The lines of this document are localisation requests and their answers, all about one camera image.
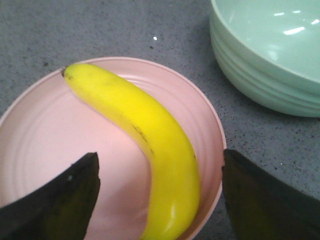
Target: gray countertop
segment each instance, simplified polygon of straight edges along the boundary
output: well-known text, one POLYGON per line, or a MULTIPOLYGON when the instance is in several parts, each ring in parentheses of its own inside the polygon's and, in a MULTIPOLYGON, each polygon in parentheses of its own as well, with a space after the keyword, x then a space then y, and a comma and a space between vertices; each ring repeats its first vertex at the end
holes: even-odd
MULTIPOLYGON (((32 83, 68 64, 102 56, 154 61, 204 92, 228 148, 320 199, 320 118, 272 111, 233 87, 211 46, 209 0, 0 2, 0 115, 32 83)), ((195 239, 236 239, 223 196, 195 239)))

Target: yellow banana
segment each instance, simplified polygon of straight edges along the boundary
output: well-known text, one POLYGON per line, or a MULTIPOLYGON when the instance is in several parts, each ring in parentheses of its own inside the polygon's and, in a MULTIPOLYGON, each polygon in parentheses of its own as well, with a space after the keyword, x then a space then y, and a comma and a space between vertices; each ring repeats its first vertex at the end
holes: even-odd
POLYGON ((149 159, 151 190, 140 239, 178 238, 193 221, 201 192, 197 160, 183 129, 153 97, 101 67, 76 63, 63 76, 81 100, 127 132, 149 159))

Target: mint green bowl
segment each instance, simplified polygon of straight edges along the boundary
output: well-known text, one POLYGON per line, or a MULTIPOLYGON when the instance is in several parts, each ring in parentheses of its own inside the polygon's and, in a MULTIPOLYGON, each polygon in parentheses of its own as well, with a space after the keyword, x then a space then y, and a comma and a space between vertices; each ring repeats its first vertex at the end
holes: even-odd
POLYGON ((320 1, 211 4, 213 51, 232 84, 275 111, 320 117, 320 1))

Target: dark object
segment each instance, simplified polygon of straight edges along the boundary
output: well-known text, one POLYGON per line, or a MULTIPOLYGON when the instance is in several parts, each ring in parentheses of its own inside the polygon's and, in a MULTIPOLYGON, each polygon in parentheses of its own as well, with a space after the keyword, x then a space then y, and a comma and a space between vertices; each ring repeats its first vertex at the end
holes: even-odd
POLYGON ((0 240, 83 240, 100 190, 99 160, 87 153, 59 176, 0 208, 0 240))
POLYGON ((223 193, 239 240, 320 240, 320 201, 235 150, 225 150, 224 158, 223 193))

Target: pink bowl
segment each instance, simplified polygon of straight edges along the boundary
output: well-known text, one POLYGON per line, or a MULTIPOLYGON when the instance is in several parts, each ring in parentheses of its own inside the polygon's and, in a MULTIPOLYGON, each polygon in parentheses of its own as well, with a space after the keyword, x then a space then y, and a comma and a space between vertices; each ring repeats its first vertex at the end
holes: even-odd
MULTIPOLYGON (((188 135, 199 164, 201 202, 178 239, 194 238, 222 191, 226 140, 216 111, 191 81, 160 64, 129 57, 84 62, 152 95, 188 135)), ((121 129, 74 96, 61 69, 29 87, 0 119, 0 206, 34 191, 87 152, 98 153, 101 189, 85 239, 139 239, 147 219, 148 160, 121 129)))

